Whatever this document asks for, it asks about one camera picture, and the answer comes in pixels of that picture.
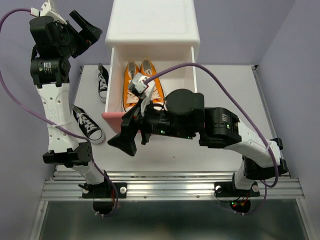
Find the orange sneaker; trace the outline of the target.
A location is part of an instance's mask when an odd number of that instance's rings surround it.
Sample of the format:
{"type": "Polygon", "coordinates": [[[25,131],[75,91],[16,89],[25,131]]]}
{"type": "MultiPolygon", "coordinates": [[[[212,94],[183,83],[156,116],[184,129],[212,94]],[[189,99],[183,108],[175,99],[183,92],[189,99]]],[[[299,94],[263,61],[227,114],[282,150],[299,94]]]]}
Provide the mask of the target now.
{"type": "Polygon", "coordinates": [[[139,98],[129,90],[129,84],[138,73],[140,73],[140,68],[134,60],[130,59],[127,62],[123,77],[122,105],[125,112],[129,111],[139,101],[139,98]]]}
{"type": "MultiPolygon", "coordinates": [[[[149,60],[148,58],[144,58],[142,60],[140,65],[140,72],[144,76],[148,76],[148,77],[152,77],[157,73],[155,66],[153,65],[151,60],[149,60]]],[[[164,96],[164,91],[163,91],[161,82],[159,78],[156,78],[155,80],[153,80],[153,82],[155,83],[155,87],[151,96],[151,100],[154,104],[164,105],[165,96],[164,96]]]]}

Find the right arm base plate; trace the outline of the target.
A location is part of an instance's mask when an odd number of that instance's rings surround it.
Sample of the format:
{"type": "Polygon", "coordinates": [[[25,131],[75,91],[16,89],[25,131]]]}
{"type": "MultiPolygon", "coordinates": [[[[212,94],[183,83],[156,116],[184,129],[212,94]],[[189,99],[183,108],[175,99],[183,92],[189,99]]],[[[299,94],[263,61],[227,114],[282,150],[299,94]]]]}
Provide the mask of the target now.
{"type": "Polygon", "coordinates": [[[249,190],[236,189],[231,181],[220,181],[214,183],[215,194],[218,198],[259,197],[258,183],[253,182],[249,190]]]}

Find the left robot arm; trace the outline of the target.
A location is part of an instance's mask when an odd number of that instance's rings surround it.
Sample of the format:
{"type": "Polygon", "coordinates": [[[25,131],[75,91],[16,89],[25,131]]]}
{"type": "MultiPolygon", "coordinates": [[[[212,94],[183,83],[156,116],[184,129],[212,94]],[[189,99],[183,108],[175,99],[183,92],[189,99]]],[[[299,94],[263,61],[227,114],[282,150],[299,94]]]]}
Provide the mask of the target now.
{"type": "Polygon", "coordinates": [[[111,193],[111,184],[95,166],[89,141],[78,142],[72,133],[69,106],[70,58],[83,54],[96,43],[102,30],[85,20],[76,10],[70,17],[81,27],[77,31],[68,21],[50,15],[35,17],[29,22],[35,41],[32,49],[30,74],[45,113],[48,129],[46,164],[63,165],[78,172],[100,197],[111,193]]]}

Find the pink front white drawer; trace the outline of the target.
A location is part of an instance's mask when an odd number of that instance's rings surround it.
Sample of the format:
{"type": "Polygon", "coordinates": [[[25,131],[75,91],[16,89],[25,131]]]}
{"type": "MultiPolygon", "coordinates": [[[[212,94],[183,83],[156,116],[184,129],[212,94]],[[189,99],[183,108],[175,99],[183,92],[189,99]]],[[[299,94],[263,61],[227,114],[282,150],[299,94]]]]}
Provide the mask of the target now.
{"type": "MultiPolygon", "coordinates": [[[[151,60],[157,73],[178,64],[196,61],[195,50],[188,45],[114,46],[111,51],[108,93],[102,118],[115,133],[120,132],[124,115],[123,88],[127,63],[129,60],[134,60],[137,65],[140,65],[145,58],[151,60]]],[[[194,93],[198,91],[196,70],[191,66],[167,73],[159,80],[165,96],[177,89],[188,89],[194,93]]]]}

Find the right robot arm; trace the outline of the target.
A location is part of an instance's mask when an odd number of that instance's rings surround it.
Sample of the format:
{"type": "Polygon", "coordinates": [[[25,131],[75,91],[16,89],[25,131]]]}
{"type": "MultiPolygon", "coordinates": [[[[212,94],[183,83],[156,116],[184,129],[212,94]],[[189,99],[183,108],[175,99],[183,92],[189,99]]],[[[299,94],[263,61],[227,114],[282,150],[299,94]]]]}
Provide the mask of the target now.
{"type": "Polygon", "coordinates": [[[242,155],[242,163],[230,182],[231,192],[242,195],[254,181],[267,180],[288,172],[281,157],[282,140],[262,140],[257,131],[247,127],[237,115],[223,107],[205,107],[204,95],[188,89],[172,91],[164,107],[142,108],[139,101],[122,117],[120,132],[108,144],[130,156],[137,152],[135,137],[149,142],[151,135],[191,140],[199,135],[199,145],[224,149],[242,155]]]}

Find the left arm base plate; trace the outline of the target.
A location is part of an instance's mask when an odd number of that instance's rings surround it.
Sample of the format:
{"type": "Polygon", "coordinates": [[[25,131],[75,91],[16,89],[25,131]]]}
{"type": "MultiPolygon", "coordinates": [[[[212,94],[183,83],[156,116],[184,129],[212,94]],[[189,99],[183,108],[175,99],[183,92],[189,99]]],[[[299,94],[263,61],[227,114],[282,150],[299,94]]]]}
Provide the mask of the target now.
{"type": "MultiPolygon", "coordinates": [[[[83,199],[111,199],[116,198],[116,193],[114,188],[107,182],[102,182],[100,184],[78,184],[82,190],[83,199]]],[[[125,199],[127,197],[127,183],[126,182],[116,182],[114,186],[118,193],[119,199],[125,199]]]]}

